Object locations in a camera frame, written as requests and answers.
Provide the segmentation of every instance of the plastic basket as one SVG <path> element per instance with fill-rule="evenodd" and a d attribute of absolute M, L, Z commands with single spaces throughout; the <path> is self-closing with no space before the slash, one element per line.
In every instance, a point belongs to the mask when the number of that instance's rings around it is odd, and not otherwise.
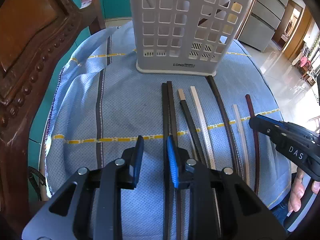
<path fill-rule="evenodd" d="M 251 0 L 130 0 L 137 69 L 215 75 Z"/>

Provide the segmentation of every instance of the basket base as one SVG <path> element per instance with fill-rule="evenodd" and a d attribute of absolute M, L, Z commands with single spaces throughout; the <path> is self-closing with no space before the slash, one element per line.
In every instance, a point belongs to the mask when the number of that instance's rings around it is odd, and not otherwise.
<path fill-rule="evenodd" d="M 217 71 L 213 71 L 213 73 L 202 73 L 202 72 L 194 72 L 194 71 L 181 71 L 181 70 L 150 70 L 150 69 L 141 69 L 139 67 L 138 61 L 136 63 L 136 68 L 139 72 L 144 74 L 180 74 L 180 75 L 194 75 L 194 76 L 215 76 Z"/>

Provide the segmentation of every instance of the metal bolt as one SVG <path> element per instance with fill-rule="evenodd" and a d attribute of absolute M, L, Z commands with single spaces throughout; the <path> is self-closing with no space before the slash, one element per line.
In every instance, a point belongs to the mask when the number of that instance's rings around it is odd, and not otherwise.
<path fill-rule="evenodd" d="M 124 159 L 116 159 L 115 164 L 117 166 L 121 166 L 121 165 L 125 164 L 125 160 Z"/>
<path fill-rule="evenodd" d="M 86 167 L 81 167 L 78 169 L 78 174 L 79 175 L 84 175 L 88 172 L 88 169 Z"/>
<path fill-rule="evenodd" d="M 188 159 L 188 160 L 187 160 L 187 164 L 188 164 L 189 166 L 194 166 L 194 165 L 197 164 L 197 162 L 196 162 L 195 159 Z"/>
<path fill-rule="evenodd" d="M 223 169 L 223 172 L 227 175 L 231 175 L 233 173 L 233 169 L 226 167 Z"/>

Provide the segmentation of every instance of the human hand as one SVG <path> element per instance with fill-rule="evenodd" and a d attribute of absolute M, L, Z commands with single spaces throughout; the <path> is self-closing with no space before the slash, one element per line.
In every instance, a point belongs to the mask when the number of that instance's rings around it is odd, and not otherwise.
<path fill-rule="evenodd" d="M 291 187 L 291 193 L 290 193 L 290 198 L 288 203 L 289 212 L 292 212 L 292 211 L 297 212 L 301 208 L 300 199 L 304 195 L 304 191 L 305 191 L 305 188 L 302 185 L 303 176 L 304 176 L 304 171 L 300 168 L 297 168 L 297 175 Z M 320 189 L 320 182 L 314 181 L 311 188 L 313 193 L 318 194 Z"/>

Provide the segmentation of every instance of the chair in background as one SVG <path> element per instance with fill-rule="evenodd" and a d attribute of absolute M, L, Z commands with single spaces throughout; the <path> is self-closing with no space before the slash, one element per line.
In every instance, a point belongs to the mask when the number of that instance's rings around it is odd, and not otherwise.
<path fill-rule="evenodd" d="M 99 0 L 0 0 L 0 212 L 18 233 L 30 219 L 28 137 L 59 59 L 79 33 L 104 28 Z"/>

